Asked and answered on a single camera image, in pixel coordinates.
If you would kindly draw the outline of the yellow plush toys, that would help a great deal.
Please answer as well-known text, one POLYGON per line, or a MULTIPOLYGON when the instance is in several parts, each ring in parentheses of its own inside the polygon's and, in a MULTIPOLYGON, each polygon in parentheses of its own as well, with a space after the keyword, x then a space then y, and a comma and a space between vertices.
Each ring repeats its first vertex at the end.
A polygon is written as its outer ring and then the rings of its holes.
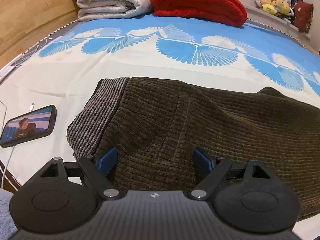
POLYGON ((287 0, 256 0, 256 4, 271 15, 293 16, 293 9, 287 0))

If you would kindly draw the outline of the blue white patterned bedsheet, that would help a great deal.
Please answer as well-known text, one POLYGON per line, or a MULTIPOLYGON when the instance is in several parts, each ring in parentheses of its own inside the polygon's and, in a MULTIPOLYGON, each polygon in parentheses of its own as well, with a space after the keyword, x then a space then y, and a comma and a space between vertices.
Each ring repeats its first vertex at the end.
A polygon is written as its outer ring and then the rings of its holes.
POLYGON ((9 204, 13 239, 319 239, 319 213, 301 217, 297 194, 255 158, 229 158, 210 200, 188 197, 202 174, 189 191, 122 190, 110 180, 116 164, 107 178, 122 197, 100 199, 85 185, 67 129, 100 80, 120 77, 240 93, 271 87, 319 109, 319 57, 255 24, 146 15, 65 29, 1 85, 2 130, 19 115, 57 109, 49 136, 1 148, 18 183, 9 204))

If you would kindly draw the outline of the black smartphone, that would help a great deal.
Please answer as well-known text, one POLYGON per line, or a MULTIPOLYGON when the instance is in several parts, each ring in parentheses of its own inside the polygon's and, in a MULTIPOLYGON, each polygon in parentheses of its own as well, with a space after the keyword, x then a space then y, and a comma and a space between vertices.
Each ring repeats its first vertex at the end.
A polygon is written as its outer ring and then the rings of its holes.
POLYGON ((1 133, 1 148, 49 136, 56 116, 56 107, 49 105, 8 120, 1 133))

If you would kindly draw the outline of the dark brown corduroy pants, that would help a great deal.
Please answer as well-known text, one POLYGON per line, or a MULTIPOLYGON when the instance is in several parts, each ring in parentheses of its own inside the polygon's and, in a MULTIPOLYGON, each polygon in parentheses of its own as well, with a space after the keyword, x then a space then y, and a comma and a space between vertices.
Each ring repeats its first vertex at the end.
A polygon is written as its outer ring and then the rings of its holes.
POLYGON ((264 163, 319 213, 319 109, 266 87, 240 93, 148 77, 102 79, 67 129, 74 158, 115 148, 110 180, 122 190, 191 190, 197 147, 264 163))

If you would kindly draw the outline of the red folded blanket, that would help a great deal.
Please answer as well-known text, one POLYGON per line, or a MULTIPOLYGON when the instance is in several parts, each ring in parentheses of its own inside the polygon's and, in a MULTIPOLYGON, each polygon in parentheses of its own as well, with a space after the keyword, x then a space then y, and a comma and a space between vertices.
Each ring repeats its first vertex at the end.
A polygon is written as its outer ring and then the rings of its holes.
POLYGON ((154 16, 196 18, 240 27, 247 12, 239 0, 151 0, 154 16))

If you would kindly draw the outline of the wooden headboard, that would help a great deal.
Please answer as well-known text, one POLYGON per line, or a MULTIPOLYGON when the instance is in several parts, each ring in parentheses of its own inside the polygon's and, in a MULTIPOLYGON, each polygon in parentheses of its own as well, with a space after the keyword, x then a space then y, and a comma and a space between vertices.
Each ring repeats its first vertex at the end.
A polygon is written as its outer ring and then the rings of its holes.
POLYGON ((75 0, 1 0, 1 67, 77 19, 75 0))

